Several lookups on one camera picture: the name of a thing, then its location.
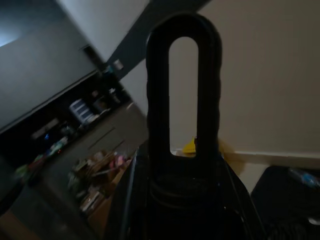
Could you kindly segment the dark cooking pot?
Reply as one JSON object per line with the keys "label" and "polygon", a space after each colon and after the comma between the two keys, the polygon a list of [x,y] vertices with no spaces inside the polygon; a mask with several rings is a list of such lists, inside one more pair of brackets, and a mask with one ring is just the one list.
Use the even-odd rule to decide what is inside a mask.
{"label": "dark cooking pot", "polygon": [[100,115],[111,110],[104,97],[97,98],[92,105]]}

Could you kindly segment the clear plastic bottle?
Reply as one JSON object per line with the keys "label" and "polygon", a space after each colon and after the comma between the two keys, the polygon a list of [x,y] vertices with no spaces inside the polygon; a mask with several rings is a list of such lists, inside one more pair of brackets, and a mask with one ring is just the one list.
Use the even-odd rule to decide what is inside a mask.
{"label": "clear plastic bottle", "polygon": [[297,168],[289,168],[288,173],[295,180],[301,182],[302,184],[310,188],[320,188],[320,178]]}

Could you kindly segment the yellow dustpan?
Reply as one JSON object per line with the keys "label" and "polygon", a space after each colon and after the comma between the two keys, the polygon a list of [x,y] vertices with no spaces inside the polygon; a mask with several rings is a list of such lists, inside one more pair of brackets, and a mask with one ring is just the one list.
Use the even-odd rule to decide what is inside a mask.
{"label": "yellow dustpan", "polygon": [[[218,139],[218,145],[219,145],[219,151],[223,154],[234,152],[234,149],[220,138]],[[182,152],[184,154],[195,154],[196,153],[196,138],[195,137],[193,137],[192,140],[182,148]]]}

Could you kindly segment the large grey television screen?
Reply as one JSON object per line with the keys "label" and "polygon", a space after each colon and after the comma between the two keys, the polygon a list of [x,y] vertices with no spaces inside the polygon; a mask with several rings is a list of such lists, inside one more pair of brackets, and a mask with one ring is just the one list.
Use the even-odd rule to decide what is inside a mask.
{"label": "large grey television screen", "polygon": [[0,0],[0,130],[95,70],[56,0]]}

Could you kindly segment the dark television cabinet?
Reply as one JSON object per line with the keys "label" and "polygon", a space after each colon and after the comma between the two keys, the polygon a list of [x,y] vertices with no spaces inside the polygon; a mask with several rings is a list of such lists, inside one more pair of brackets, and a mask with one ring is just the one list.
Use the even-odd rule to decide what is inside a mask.
{"label": "dark television cabinet", "polygon": [[[99,114],[93,102],[101,97],[110,111]],[[86,124],[69,109],[78,99],[93,113]],[[38,171],[72,151],[79,155],[103,149],[132,154],[147,139],[146,118],[115,75],[96,73],[0,131],[0,179],[15,181],[18,168]]]}

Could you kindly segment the cardboard box with clutter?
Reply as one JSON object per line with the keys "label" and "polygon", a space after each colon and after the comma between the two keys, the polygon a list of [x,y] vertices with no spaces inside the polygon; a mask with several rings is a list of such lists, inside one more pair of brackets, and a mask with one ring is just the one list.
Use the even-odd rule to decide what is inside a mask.
{"label": "cardboard box with clutter", "polygon": [[79,158],[68,173],[68,191],[77,202],[79,214],[88,219],[98,206],[116,189],[117,178],[125,172],[131,156],[101,150]]}

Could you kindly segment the white plastic drawer unit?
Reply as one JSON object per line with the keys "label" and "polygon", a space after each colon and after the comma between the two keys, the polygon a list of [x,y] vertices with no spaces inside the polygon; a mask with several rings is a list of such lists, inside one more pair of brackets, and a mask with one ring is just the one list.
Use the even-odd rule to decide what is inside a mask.
{"label": "white plastic drawer unit", "polygon": [[92,111],[83,99],[78,99],[74,101],[69,106],[69,110],[81,124],[86,124],[87,120],[93,116]]}

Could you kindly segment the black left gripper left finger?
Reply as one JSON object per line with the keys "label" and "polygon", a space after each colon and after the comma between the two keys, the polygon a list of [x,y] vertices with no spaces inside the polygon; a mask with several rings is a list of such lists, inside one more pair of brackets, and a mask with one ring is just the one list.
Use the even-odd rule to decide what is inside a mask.
{"label": "black left gripper left finger", "polygon": [[115,189],[103,240],[147,239],[144,220],[148,170],[148,150],[140,147]]}

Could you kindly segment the black bin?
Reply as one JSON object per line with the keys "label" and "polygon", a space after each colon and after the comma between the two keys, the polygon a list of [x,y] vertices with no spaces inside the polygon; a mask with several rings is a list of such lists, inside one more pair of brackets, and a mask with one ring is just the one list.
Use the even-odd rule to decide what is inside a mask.
{"label": "black bin", "polygon": [[[265,169],[251,199],[265,229],[265,240],[320,240],[320,186],[302,182],[295,169]],[[320,170],[303,169],[318,178]]]}

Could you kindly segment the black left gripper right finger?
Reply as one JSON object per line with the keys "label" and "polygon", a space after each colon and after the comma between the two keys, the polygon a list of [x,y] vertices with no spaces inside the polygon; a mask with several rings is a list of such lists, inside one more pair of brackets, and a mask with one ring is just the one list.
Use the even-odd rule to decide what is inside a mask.
{"label": "black left gripper right finger", "polygon": [[219,141],[219,190],[223,206],[219,240],[265,240],[266,231],[251,196],[230,166],[228,149]]}

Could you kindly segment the black loop broom handle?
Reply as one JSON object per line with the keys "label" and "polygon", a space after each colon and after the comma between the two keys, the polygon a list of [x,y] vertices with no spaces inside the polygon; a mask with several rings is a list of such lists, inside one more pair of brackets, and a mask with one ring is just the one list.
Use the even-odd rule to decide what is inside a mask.
{"label": "black loop broom handle", "polygon": [[[198,47],[196,154],[170,151],[169,51],[178,38]],[[147,235],[152,240],[214,240],[221,207],[217,163],[221,39],[205,17],[181,13],[150,33],[146,48],[149,180]]]}

